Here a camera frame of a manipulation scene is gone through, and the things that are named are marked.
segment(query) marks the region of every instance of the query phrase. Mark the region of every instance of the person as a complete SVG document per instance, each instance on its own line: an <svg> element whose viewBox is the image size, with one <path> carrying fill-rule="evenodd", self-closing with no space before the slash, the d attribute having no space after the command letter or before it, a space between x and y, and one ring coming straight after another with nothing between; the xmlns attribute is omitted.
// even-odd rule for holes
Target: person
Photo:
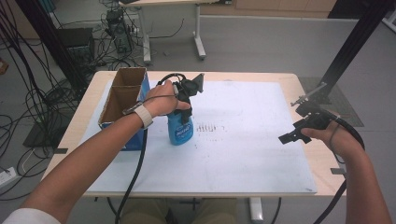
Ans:
<svg viewBox="0 0 396 224"><path fill-rule="evenodd" d="M168 114L175 109L190 108L189 104L179 102L172 95L174 89L167 80L148 92L143 105L152 117ZM142 125L142 119L132 113L118 119L77 147L38 184L21 207L4 223L66 223L77 200ZM306 136L322 140L346 162L346 223L391 223L373 165L359 143L335 122L324 131L303 129L302 132ZM143 213L138 209L143 207L144 202L131 201L135 203L125 204L122 214L125 221L139 219ZM197 218L202 222L196 223L236 223L235 200L230 200L229 207L223 207L224 202L227 203L227 200L205 200L199 208L201 211L197 212ZM150 211L151 207L148 205L146 211ZM164 209L159 209L165 214L166 208L165 205ZM154 215L146 213L141 218L149 217ZM157 218L157 221L156 223L166 223L163 217Z"/></svg>

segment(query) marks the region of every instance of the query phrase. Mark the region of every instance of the desk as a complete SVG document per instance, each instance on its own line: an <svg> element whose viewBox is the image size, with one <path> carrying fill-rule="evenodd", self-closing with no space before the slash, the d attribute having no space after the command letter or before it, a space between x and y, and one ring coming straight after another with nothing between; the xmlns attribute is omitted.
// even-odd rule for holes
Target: desk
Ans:
<svg viewBox="0 0 396 224"><path fill-rule="evenodd" d="M172 72L151 72L148 71L148 78L150 80L159 80L162 77L170 74ZM198 72L182 72L186 75L187 78L194 78L199 73ZM66 154L55 154L49 164L49 168L46 171L46 174L54 168L56 164L58 164L68 153L73 151L74 148L78 146L81 141L82 136L84 135L87 126L89 124L89 120L92 116L92 112L96 109L98 102L100 101L101 96L103 95L104 89L108 81L114 78L116 72L104 71L98 72L92 79L90 87L87 89L78 110L73 117L63 140L61 141L59 148L68 148ZM206 72L205 73L205 81L224 81L224 80L232 80L232 81L253 81L253 82L275 82L278 83L283 95L285 97L286 102L294 102L299 95L303 95L303 89L297 76L293 74L269 74L269 73L214 73L214 72ZM291 118L296 121L300 119L299 115L294 112L294 107L287 105L288 110L291 114ZM307 145L303 145L304 154L307 158L309 167L311 169L311 173L316 183L317 193L316 196L333 196L335 192L338 190L341 183L344 181L344 178L341 175L333 175L330 168L338 167L332 153L329 149L327 149L324 144L320 141L313 140L311 143ZM86 192L86 196L121 196L123 192ZM162 194L145 194L144 192L140 192L138 194L134 194L136 196L141 197L153 197L153 196L214 196L216 194L200 194L200 195L190 195L190 194L179 194L173 192L163 192ZM261 196L276 196L278 194L268 194L265 192L245 192L243 194L235 194L232 192L223 193L221 196L224 197L261 197Z"/></svg>
<svg viewBox="0 0 396 224"><path fill-rule="evenodd" d="M195 45L198 49L198 55L203 60L206 57L204 45L201 41L200 36L200 4L202 3L214 3L218 0L139 0L130 4L120 3L122 7L135 7L137 9L140 21L140 29L143 35L143 59L144 63L151 63L150 47L149 47L149 35L146 31L145 15L143 7L152 6L168 6L168 5L196 5L195 7L195 31L193 32Z"/></svg>

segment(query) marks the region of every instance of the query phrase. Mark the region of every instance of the gray floor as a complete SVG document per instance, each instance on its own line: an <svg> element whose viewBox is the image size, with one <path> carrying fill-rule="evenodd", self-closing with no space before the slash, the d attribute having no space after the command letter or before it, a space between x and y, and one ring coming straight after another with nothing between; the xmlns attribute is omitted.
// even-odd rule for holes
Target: gray floor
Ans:
<svg viewBox="0 0 396 224"><path fill-rule="evenodd" d="M152 62L148 70L165 71L221 71L221 72L277 72L293 73L299 77L321 77L341 48L355 21L289 20L269 18L207 17L201 20L201 37L207 57L201 61L191 38L193 25L186 21L173 38L152 39ZM1 56L11 62L5 50ZM380 24L358 56L337 83L364 124L358 128L367 152L373 160L377 177L389 211L396 220L396 183L394 150L396 106L396 34ZM53 63L53 73L62 73ZM26 88L15 66L0 76L0 114L17 118L25 110ZM21 145L33 125L23 120L13 136L2 166L15 166L27 149ZM32 189L39 176L22 181L17 188L0 198L11 198ZM311 223L324 210L331 198L288 197L282 201L277 223ZM16 209L22 200L0 202L0 221ZM262 198L265 222L273 217L277 198ZM174 200L175 213L181 224L189 223L194 212L191 205ZM343 223L346 200L341 199L324 223ZM94 202L83 198L70 215L68 223L111 223L106 199ZM238 223L250 223L247 201L238 203Z"/></svg>

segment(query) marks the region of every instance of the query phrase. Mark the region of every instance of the white sleeve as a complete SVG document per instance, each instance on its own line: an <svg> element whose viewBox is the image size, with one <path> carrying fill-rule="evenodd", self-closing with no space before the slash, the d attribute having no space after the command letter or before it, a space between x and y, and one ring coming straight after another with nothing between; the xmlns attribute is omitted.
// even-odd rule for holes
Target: white sleeve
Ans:
<svg viewBox="0 0 396 224"><path fill-rule="evenodd" d="M61 224L55 217L34 208L20 208L15 210L3 224Z"/></svg>

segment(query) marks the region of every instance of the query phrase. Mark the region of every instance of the blue box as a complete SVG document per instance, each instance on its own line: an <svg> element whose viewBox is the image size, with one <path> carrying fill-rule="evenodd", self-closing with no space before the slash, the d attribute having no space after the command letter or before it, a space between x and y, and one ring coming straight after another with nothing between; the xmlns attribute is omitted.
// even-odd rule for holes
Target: blue box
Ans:
<svg viewBox="0 0 396 224"><path fill-rule="evenodd" d="M122 110L143 102L149 91L149 78L144 67L120 68L114 77L104 109L99 118L99 126L104 129L123 114ZM122 150L141 150L143 146L143 129L139 130Z"/></svg>

